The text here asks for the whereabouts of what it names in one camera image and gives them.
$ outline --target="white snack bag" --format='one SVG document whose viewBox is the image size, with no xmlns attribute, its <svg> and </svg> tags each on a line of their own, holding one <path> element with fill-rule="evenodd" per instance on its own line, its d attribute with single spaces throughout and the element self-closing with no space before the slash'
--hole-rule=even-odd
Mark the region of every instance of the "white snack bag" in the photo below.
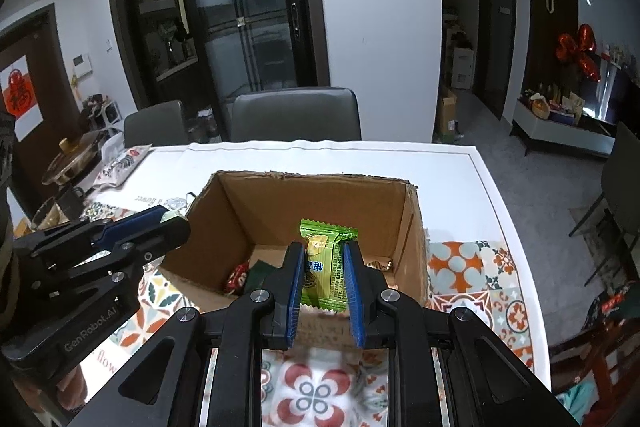
<svg viewBox="0 0 640 427">
<path fill-rule="evenodd" d="M 130 147 L 116 159 L 105 165 L 95 178 L 94 187 L 118 187 L 122 185 L 151 149 L 150 145 Z"/>
</svg>

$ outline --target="foil balloon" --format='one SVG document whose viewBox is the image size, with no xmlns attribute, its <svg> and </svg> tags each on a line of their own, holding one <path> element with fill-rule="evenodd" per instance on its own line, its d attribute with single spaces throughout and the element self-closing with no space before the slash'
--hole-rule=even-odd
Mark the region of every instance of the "foil balloon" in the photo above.
<svg viewBox="0 0 640 427">
<path fill-rule="evenodd" d="M 593 59 L 585 53 L 585 51 L 596 51 L 595 37 L 591 26 L 588 24 L 580 26 L 578 40 L 580 41 L 579 44 L 568 33 L 559 35 L 556 58 L 564 63 L 575 62 L 589 80 L 599 82 L 600 71 Z"/>
<path fill-rule="evenodd" d="M 578 47 L 580 51 L 591 53 L 596 52 L 596 37 L 593 35 L 593 29 L 588 24 L 582 24 L 578 28 Z"/>
</svg>

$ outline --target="green candy wrapper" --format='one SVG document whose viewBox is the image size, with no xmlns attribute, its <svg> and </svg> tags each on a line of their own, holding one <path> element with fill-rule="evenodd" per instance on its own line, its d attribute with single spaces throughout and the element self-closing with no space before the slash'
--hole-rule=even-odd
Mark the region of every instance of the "green candy wrapper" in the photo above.
<svg viewBox="0 0 640 427">
<path fill-rule="evenodd" d="M 345 311 L 347 294 L 342 271 L 342 245 L 344 241 L 356 239 L 358 230 L 302 219 L 300 235 L 308 239 L 300 302 L 325 310 Z"/>
</svg>

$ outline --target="white tablecloth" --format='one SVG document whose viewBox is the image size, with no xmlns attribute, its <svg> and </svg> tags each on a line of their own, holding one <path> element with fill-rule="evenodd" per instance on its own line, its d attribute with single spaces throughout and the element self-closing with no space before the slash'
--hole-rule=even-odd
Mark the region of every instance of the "white tablecloth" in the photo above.
<svg viewBox="0 0 640 427">
<path fill-rule="evenodd" d="M 153 149 L 127 182 L 96 197 L 143 210 L 158 200 L 198 194 L 212 173 L 279 171 L 369 174 L 418 187 L 430 241 L 505 241 L 526 304 L 535 374 L 550 387 L 545 325 L 527 257 L 497 187 L 475 147 L 394 142 L 245 142 Z"/>
</svg>

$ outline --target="gray chair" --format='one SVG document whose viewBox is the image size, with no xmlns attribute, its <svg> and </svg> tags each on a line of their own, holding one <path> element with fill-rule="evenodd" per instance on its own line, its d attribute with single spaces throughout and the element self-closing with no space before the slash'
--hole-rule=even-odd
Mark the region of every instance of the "gray chair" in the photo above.
<svg viewBox="0 0 640 427">
<path fill-rule="evenodd" d="M 351 89 L 294 87 L 241 94 L 231 115 L 231 141 L 360 140 Z"/>
<path fill-rule="evenodd" d="M 162 102 L 130 114 L 124 120 L 124 145 L 188 145 L 191 143 L 180 100 Z"/>
<path fill-rule="evenodd" d="M 619 247 L 625 247 L 625 233 L 633 235 L 631 245 L 628 247 L 632 251 L 640 237 L 640 140 L 629 131 L 622 122 L 618 124 L 616 141 L 613 144 L 611 156 L 602 168 L 600 185 L 602 194 L 591 205 L 587 213 L 575 225 L 569 233 L 569 237 L 574 235 L 584 222 L 588 219 L 600 202 L 607 200 L 607 206 L 613 219 L 620 228 L 620 237 L 616 241 L 614 251 Z M 605 265 L 608 258 L 605 257 L 596 271 L 587 279 L 585 286 L 591 282 L 600 269 Z"/>
</svg>

